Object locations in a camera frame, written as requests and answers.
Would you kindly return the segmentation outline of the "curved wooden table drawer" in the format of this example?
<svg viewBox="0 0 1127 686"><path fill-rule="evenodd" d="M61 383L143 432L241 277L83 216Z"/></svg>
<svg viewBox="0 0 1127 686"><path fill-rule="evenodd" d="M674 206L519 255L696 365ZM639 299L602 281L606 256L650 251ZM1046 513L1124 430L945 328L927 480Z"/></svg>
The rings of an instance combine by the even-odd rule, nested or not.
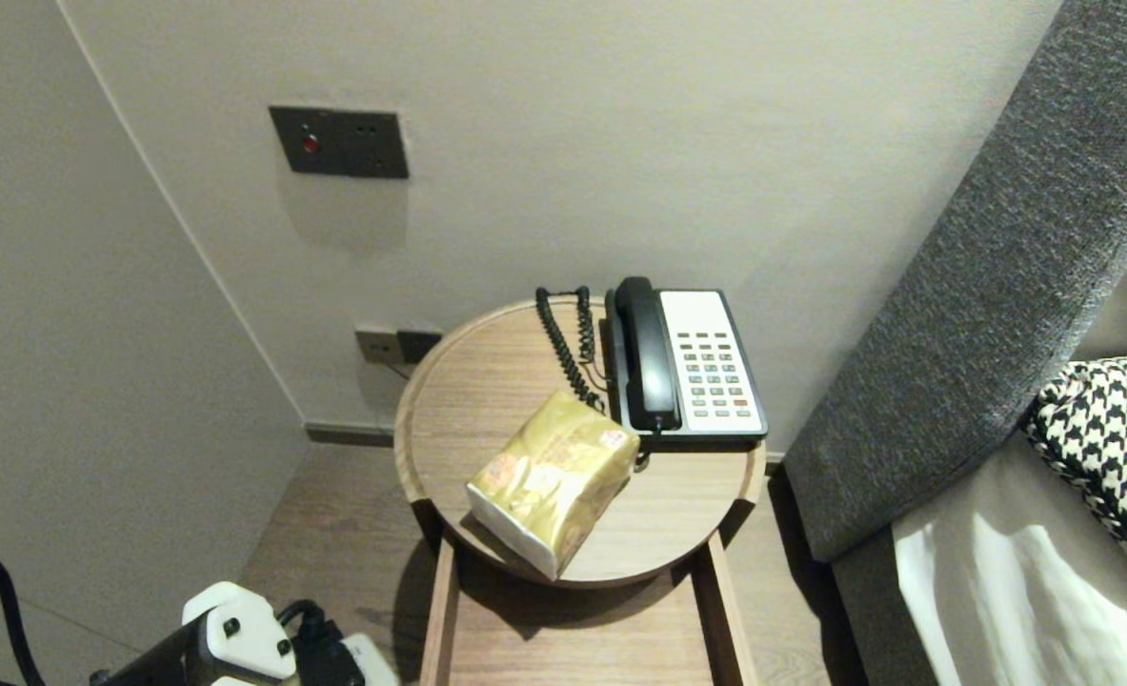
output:
<svg viewBox="0 0 1127 686"><path fill-rule="evenodd" d="M616 589L549 587L438 543L420 686L760 686L720 534Z"/></svg>

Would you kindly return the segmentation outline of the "gold tissue pack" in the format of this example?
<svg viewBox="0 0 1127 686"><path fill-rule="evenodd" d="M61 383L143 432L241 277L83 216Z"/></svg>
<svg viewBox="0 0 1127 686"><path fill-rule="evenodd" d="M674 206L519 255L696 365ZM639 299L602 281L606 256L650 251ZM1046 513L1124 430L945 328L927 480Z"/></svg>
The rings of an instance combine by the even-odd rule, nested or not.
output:
<svg viewBox="0 0 1127 686"><path fill-rule="evenodd" d="M632 476L640 437L554 392L469 479L471 513L547 580L558 580Z"/></svg>

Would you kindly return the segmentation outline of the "round wooden side table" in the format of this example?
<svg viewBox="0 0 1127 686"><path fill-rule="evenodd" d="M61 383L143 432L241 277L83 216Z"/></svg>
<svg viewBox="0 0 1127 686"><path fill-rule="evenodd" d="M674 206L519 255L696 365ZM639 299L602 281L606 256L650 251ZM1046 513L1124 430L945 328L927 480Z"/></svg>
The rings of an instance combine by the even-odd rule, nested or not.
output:
<svg viewBox="0 0 1127 686"><path fill-rule="evenodd" d="M480 559L535 582L536 569L474 520L465 485L557 391L573 394L535 304L518 301L446 335L414 371L396 418L396 464L421 525L438 525ZM713 535L729 541L758 504L767 466L764 446L654 455L598 518L558 585L635 583L666 572Z"/></svg>

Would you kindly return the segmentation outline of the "black telephone handset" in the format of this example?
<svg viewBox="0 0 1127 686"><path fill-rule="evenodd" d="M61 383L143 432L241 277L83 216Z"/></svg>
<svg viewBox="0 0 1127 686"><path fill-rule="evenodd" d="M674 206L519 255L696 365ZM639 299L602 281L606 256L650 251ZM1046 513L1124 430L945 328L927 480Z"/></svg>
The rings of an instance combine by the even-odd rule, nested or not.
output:
<svg viewBox="0 0 1127 686"><path fill-rule="evenodd" d="M678 430L676 368L658 292L627 277L607 292L607 327L620 417L637 433Z"/></svg>

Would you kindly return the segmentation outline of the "black and white desk phone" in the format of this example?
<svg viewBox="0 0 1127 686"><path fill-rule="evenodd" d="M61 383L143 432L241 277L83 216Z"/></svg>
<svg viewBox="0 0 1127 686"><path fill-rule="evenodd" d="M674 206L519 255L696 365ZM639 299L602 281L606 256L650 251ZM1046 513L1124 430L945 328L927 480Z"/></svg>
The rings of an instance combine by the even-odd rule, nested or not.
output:
<svg viewBox="0 0 1127 686"><path fill-rule="evenodd" d="M606 294L602 346L612 417L637 434L641 449L651 454L733 453L757 447L767 437L767 417L724 291L653 287L658 292L667 326L682 426L678 430L650 434L637 433L621 421Z"/></svg>

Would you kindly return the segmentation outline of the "grey upholstered bed base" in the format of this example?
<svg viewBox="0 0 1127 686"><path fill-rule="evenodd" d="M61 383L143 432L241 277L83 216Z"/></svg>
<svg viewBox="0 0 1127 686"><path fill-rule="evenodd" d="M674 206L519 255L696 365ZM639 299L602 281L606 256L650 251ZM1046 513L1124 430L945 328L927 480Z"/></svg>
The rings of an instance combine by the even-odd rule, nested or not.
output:
<svg viewBox="0 0 1127 686"><path fill-rule="evenodd" d="M838 556L833 572L868 685L940 686L900 593L891 531Z"/></svg>

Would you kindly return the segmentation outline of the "white bed sheet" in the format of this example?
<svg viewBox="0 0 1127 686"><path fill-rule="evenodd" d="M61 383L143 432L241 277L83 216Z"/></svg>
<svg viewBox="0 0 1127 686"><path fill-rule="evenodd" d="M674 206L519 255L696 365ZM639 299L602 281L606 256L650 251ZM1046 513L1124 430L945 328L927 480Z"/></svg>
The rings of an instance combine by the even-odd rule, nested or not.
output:
<svg viewBox="0 0 1127 686"><path fill-rule="evenodd" d="M940 686L1127 686L1127 556L1024 439L894 522Z"/></svg>

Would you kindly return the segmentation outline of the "grey fabric headboard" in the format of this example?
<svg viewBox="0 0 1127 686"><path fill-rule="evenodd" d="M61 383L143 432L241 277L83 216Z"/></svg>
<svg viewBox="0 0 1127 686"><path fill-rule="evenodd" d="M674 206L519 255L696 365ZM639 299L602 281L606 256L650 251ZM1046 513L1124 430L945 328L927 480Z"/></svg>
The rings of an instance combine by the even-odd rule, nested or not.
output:
<svg viewBox="0 0 1127 686"><path fill-rule="evenodd" d="M1127 270L1127 0L1064 0L971 168L786 453L832 563L971 472Z"/></svg>

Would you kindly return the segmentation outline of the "black white houndstooth pillow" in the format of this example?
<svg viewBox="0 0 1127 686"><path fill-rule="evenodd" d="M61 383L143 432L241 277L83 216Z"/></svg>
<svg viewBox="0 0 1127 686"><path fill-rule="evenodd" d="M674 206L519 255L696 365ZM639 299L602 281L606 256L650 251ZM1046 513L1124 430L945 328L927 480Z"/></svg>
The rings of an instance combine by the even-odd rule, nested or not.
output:
<svg viewBox="0 0 1127 686"><path fill-rule="evenodd" d="M1127 556L1127 355L1064 366L1020 429Z"/></svg>

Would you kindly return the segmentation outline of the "beige wall data socket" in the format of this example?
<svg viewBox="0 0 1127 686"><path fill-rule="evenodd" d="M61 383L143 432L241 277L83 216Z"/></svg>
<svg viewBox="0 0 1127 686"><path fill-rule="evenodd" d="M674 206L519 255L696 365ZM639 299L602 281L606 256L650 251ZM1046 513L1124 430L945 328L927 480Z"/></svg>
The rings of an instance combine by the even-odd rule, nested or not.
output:
<svg viewBox="0 0 1127 686"><path fill-rule="evenodd" d="M357 329L355 342L367 364L396 366L405 360L397 331Z"/></svg>

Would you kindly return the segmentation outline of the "grey wall power outlet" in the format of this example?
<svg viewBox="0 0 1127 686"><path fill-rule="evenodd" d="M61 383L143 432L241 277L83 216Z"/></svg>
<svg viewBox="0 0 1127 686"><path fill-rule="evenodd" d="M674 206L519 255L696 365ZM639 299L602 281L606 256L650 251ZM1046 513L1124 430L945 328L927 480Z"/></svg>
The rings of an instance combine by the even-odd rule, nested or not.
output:
<svg viewBox="0 0 1127 686"><path fill-rule="evenodd" d="M418 365L444 339L441 332L399 329L394 332L402 364Z"/></svg>

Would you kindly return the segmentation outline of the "dark wall switch panel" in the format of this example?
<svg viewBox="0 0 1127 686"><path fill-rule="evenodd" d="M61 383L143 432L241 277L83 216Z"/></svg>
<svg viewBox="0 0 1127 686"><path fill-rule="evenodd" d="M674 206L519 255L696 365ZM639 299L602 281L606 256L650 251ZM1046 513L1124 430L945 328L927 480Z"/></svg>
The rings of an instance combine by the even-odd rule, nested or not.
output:
<svg viewBox="0 0 1127 686"><path fill-rule="evenodd" d="M411 177L396 112L275 105L268 112L293 172L398 181Z"/></svg>

